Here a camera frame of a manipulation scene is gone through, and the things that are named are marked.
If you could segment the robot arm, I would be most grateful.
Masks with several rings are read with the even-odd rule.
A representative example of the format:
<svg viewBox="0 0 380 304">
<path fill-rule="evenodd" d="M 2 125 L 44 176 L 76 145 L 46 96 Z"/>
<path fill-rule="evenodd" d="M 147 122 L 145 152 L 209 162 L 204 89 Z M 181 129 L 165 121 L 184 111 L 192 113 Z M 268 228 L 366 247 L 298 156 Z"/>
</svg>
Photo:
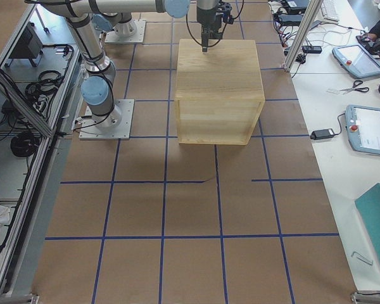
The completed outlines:
<svg viewBox="0 0 380 304">
<path fill-rule="evenodd" d="M 122 121 L 122 110 L 113 94 L 115 64 L 107 57 L 88 14 L 66 17 L 65 20 L 82 53 L 87 73 L 80 92 L 92 115 L 93 123 L 88 128 L 96 127 L 108 132 L 115 130 Z"/>
<path fill-rule="evenodd" d="M 78 18 L 88 13 L 168 13 L 173 18 L 187 15 L 189 1 L 38 1 L 48 11 L 67 18 Z M 211 39 L 221 40 L 218 26 L 218 1 L 197 1 L 197 22 L 201 25 L 201 47 L 206 52 Z"/>
</svg>

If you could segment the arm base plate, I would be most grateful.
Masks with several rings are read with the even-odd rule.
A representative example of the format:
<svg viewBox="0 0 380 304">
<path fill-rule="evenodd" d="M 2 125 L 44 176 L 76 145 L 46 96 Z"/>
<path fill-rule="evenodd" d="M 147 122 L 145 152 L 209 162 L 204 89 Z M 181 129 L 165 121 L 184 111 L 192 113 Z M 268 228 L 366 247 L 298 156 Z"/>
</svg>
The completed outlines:
<svg viewBox="0 0 380 304">
<path fill-rule="evenodd" d="M 118 23 L 114 31 L 106 34 L 106 44 L 142 44 L 146 28 L 145 20 L 130 20 L 126 23 Z"/>
<path fill-rule="evenodd" d="M 104 121 L 103 118 L 94 115 L 94 119 L 88 118 L 82 122 L 79 139 L 129 140 L 133 112 L 133 99 L 116 99 L 113 111 Z"/>
</svg>

